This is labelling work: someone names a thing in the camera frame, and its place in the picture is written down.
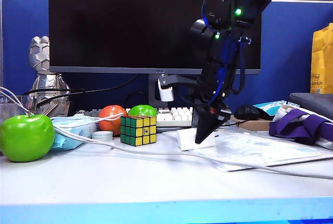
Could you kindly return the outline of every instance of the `desk surface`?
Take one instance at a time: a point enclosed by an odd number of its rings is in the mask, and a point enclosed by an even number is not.
[[[119,140],[116,144],[124,145]],[[160,135],[158,143],[136,149],[172,151],[177,144]],[[43,213],[56,215],[58,211],[62,215],[57,218],[62,216],[62,219],[54,223],[71,223],[63,215],[73,217],[75,211],[80,213],[77,218],[81,223],[92,223],[84,222],[89,220],[87,213],[92,218],[92,210],[108,222],[112,219],[122,223],[147,223],[147,214],[148,220],[155,216],[158,223],[333,216],[333,180],[260,170],[222,172],[212,162],[196,157],[135,155],[83,144],[75,150],[50,153],[29,163],[12,163],[1,157],[0,166],[1,216],[6,219],[29,213],[34,222],[25,223],[37,223],[36,218],[43,218]],[[279,168],[333,176],[333,160]],[[124,213],[133,211],[138,212],[124,219]],[[162,221],[167,212],[175,214],[174,221],[170,217]],[[6,220],[10,222],[4,223],[17,223],[12,217]]]

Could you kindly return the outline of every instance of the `office cubicle wall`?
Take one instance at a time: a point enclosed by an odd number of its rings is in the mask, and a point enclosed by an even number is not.
[[[231,95],[226,99],[232,110],[244,103],[282,100],[292,92],[309,91],[313,31],[333,22],[331,2],[274,0],[266,8],[262,16],[261,72],[247,75],[244,90],[238,96]],[[47,3],[48,0],[3,0],[4,85],[17,94],[29,90],[35,79],[35,71],[28,65],[28,48],[32,37],[48,35]],[[112,87],[132,76],[64,74],[70,87],[87,89]],[[148,77],[141,75],[124,88],[85,95],[75,107],[89,110],[107,104],[123,104],[132,92],[148,93],[147,84]],[[136,102],[146,103],[143,96],[135,95],[128,106]],[[170,105],[184,104],[176,99]]]
[[[4,67],[2,53],[2,0],[0,0],[0,86],[4,85]]]

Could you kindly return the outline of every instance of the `computer monitor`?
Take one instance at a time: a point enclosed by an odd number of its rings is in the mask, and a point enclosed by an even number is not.
[[[189,29],[202,1],[49,0],[50,70],[200,74],[207,53],[192,45]],[[246,71],[256,74],[261,22],[247,31]]]

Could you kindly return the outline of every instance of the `glass cup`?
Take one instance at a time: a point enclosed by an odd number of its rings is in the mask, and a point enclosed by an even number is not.
[[[19,101],[27,108],[28,97],[27,96],[17,96]],[[0,95],[0,124],[12,116],[25,114],[24,111],[18,107],[16,103],[13,103],[7,97]]]

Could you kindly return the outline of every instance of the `purple cloth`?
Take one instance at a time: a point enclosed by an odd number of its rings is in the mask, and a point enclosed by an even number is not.
[[[313,144],[316,136],[333,142],[333,125],[330,121],[312,114],[304,121],[291,123],[292,120],[308,113],[299,109],[288,112],[279,122],[270,123],[269,134],[272,136],[294,138],[296,142]]]

